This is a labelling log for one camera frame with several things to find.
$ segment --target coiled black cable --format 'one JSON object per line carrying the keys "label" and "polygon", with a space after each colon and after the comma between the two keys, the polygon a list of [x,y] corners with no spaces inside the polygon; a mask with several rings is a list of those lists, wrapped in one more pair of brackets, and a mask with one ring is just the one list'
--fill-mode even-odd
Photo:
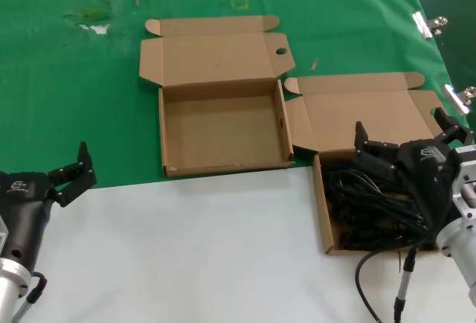
{"label": "coiled black cable", "polygon": [[368,227],[386,219],[415,237],[428,232],[415,202],[402,186],[376,178],[351,161],[324,165],[322,171],[332,212],[349,226]]}

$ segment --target silver metal cylinder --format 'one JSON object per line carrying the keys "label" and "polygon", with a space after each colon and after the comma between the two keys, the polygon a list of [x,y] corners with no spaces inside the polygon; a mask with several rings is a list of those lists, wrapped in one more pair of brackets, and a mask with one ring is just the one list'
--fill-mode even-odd
{"label": "silver metal cylinder", "polygon": [[29,271],[19,263],[0,258],[0,323],[11,323],[19,295],[26,295]]}
{"label": "silver metal cylinder", "polygon": [[0,323],[12,321],[19,293],[20,287],[15,282],[9,278],[0,277]]}
{"label": "silver metal cylinder", "polygon": [[476,228],[463,219],[449,223],[437,236],[445,256],[451,255],[468,284],[469,298],[476,307]]}
{"label": "silver metal cylinder", "polygon": [[401,299],[402,301],[404,301],[405,297],[407,296],[407,290],[408,290],[408,284],[410,283],[410,278],[411,278],[411,272],[403,271],[402,280],[400,281],[399,292],[396,295],[396,297],[398,299]]}
{"label": "silver metal cylinder", "polygon": [[27,313],[27,311],[33,306],[32,304],[28,303],[27,301],[23,302],[22,306],[18,309],[18,311],[13,316],[11,323],[19,323],[23,316]]}
{"label": "silver metal cylinder", "polygon": [[476,193],[475,186],[466,183],[461,187],[461,196],[471,209],[476,209]]}

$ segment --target black cable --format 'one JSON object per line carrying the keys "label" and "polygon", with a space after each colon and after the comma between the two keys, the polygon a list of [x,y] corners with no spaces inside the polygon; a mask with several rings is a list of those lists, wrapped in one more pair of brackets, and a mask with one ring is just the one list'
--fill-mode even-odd
{"label": "black cable", "polygon": [[46,284],[48,280],[46,277],[39,272],[33,272],[33,277],[37,277],[38,284],[36,284],[36,287],[31,290],[31,292],[27,295],[27,302],[29,304],[35,304],[36,301],[41,297],[43,294],[43,290],[46,288]]}
{"label": "black cable", "polygon": [[[416,203],[401,185],[366,173],[351,161],[336,161],[324,165],[322,171],[326,197],[332,203],[332,215],[337,220],[351,228],[373,227],[377,232],[382,230],[379,223],[386,219],[390,220],[392,225],[397,224],[405,229],[399,230],[400,234],[395,234],[393,239],[386,234],[378,234],[380,238],[376,240],[371,251],[394,243],[405,242],[408,245],[409,241],[428,232],[424,219],[417,211]],[[368,248],[368,243],[362,247],[349,243],[346,247],[366,251]]]}
{"label": "black cable", "polygon": [[441,229],[441,226],[443,226],[443,223],[445,222],[446,220],[446,217],[448,216],[450,210],[451,210],[451,207],[452,207],[452,204],[453,204],[453,192],[451,190],[450,187],[448,187],[448,202],[447,202],[447,205],[446,205],[446,208],[443,212],[443,215],[441,216],[440,220],[438,220],[438,224],[435,224],[435,226],[433,228],[431,228],[431,230],[428,230],[428,233],[421,239],[419,240],[416,240],[414,244],[412,245],[406,245],[406,246],[393,246],[393,247],[389,247],[389,248],[386,248],[386,249],[380,249],[380,250],[376,250],[374,252],[370,252],[369,254],[365,255],[357,264],[357,267],[356,267],[356,274],[355,274],[355,280],[356,280],[356,286],[357,286],[357,290],[358,290],[358,293],[360,295],[360,297],[362,298],[362,301],[364,302],[365,304],[365,307],[367,307],[368,311],[370,312],[370,314],[372,315],[372,317],[378,322],[378,323],[382,323],[382,320],[380,320],[379,316],[377,316],[377,314],[375,313],[375,311],[373,310],[373,308],[370,306],[370,303],[369,301],[367,300],[367,298],[365,297],[365,294],[364,294],[364,291],[362,291],[362,287],[360,285],[360,271],[361,271],[361,268],[362,266],[364,265],[365,262],[367,262],[367,260],[377,254],[380,254],[382,252],[386,252],[386,251],[390,251],[390,250],[397,250],[397,249],[403,249],[405,247],[409,247],[409,246],[420,246],[422,243],[424,243],[428,238],[434,236],[435,234],[437,234],[437,232]]}

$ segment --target open cardboard box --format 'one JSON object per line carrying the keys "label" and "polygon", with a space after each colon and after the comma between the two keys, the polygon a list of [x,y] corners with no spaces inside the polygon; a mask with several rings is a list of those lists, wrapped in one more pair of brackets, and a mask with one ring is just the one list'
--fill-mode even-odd
{"label": "open cardboard box", "polygon": [[277,77],[295,66],[276,16],[148,20],[140,76],[160,86],[167,176],[288,167],[293,150]]}
{"label": "open cardboard box", "polygon": [[443,107],[433,91],[411,90],[425,78],[416,72],[289,78],[287,91],[302,95],[286,102],[295,149],[315,153],[312,165],[323,248],[342,253],[342,227],[330,215],[321,165],[355,153],[356,122],[372,141],[401,144],[441,132],[431,110]]}

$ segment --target box flap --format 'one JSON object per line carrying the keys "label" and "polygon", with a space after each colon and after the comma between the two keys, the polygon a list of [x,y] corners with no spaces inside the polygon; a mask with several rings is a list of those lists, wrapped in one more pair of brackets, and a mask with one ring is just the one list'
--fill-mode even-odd
{"label": "box flap", "polygon": [[348,74],[299,77],[287,79],[284,86],[296,95],[335,94],[414,89],[425,83],[418,72],[388,72],[381,74]]}
{"label": "box flap", "polygon": [[414,72],[288,79],[286,89],[303,94],[286,104],[293,145],[351,149],[356,121],[362,121],[373,141],[401,144],[432,138],[440,130],[430,111],[441,102],[433,92],[408,91],[424,80]]}
{"label": "box flap", "polygon": [[165,121],[165,101],[162,89],[158,89],[158,122],[161,137],[161,158],[162,167],[169,165],[169,153],[167,148],[167,129]]}
{"label": "box flap", "polygon": [[262,33],[277,28],[277,16],[224,16],[219,18],[150,19],[146,29],[159,36]]}
{"label": "box flap", "polygon": [[292,145],[297,148],[317,152],[318,145],[315,143],[303,97],[286,101],[286,112]]}
{"label": "box flap", "polygon": [[[286,35],[263,33],[277,24],[275,18],[168,19],[168,25],[183,21],[177,32],[165,31],[162,21],[148,21],[154,33],[176,36],[142,41],[140,76],[162,86],[275,78],[295,67]],[[195,23],[203,31],[190,25]],[[201,35],[178,35],[193,29]],[[218,34],[203,35],[206,29]]]}
{"label": "box flap", "polygon": [[328,254],[334,247],[334,237],[332,235],[332,225],[330,222],[329,210],[327,210],[326,194],[324,193],[324,181],[322,179],[321,162],[319,156],[314,157],[312,162],[312,176],[314,178],[314,191],[317,200],[319,226],[321,227],[321,238],[324,252]]}
{"label": "box flap", "polygon": [[141,61],[139,76],[153,83],[164,83],[164,69],[162,59],[162,39],[149,39],[141,42]]}

